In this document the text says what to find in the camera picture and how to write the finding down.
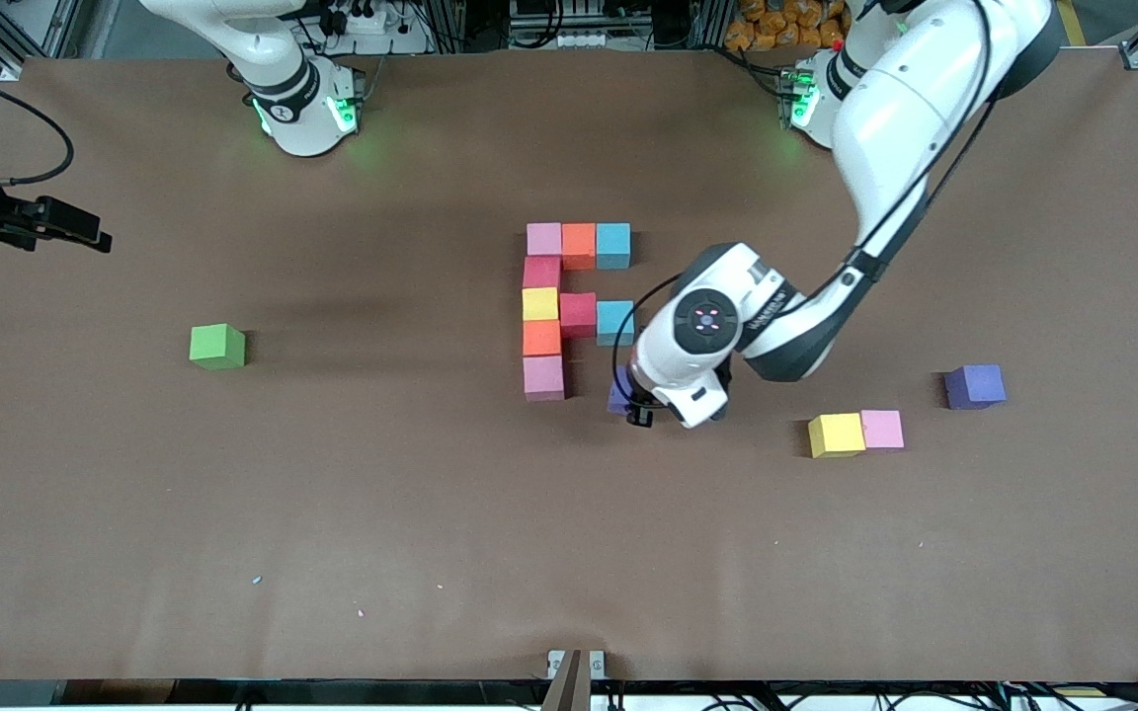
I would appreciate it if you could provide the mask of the blue foam cube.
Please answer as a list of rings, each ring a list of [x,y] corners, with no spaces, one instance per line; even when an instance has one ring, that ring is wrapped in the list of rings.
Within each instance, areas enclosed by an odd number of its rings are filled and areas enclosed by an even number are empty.
[[[597,300],[596,326],[597,346],[612,348],[629,347],[635,342],[635,301]]]
[[[628,222],[597,222],[595,246],[597,270],[619,271],[630,266],[632,231]]]

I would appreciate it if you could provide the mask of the orange objects pile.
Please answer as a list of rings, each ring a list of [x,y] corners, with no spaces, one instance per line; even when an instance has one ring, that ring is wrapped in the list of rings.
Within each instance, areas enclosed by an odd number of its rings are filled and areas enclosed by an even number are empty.
[[[848,0],[736,0],[735,17],[723,32],[731,52],[760,52],[778,46],[840,48],[853,26]]]

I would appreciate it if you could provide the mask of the green foam cube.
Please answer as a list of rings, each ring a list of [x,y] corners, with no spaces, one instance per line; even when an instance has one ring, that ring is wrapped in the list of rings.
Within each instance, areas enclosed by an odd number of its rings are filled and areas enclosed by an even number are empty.
[[[247,337],[225,323],[193,326],[189,361],[206,370],[244,367],[247,364]]]

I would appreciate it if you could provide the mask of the brown table cover sheet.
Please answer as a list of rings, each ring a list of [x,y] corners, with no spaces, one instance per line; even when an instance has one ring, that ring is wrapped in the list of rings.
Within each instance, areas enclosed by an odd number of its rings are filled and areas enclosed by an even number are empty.
[[[385,64],[318,159],[221,60],[41,60],[15,96],[109,255],[0,246],[0,676],[1138,678],[1138,72],[1070,49],[998,104],[825,364],[733,359],[726,419],[528,402],[525,229],[626,221],[633,300],[745,240],[853,242],[827,152],[707,53]],[[189,361],[193,326],[244,367]],[[1008,400],[948,410],[945,374]],[[902,450],[813,458],[823,414]],[[253,585],[253,577],[263,580]],[[357,611],[366,613],[360,618]]]

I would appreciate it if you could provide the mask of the metal table edge bracket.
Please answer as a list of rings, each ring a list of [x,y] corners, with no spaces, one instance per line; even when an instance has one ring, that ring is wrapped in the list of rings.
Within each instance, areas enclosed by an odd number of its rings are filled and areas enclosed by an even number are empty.
[[[564,651],[550,651],[546,654],[546,672],[543,678],[547,680],[555,679],[564,658]],[[589,676],[592,680],[609,679],[609,675],[607,673],[607,653],[604,651],[589,651],[584,653],[584,658],[587,658],[589,661]]]

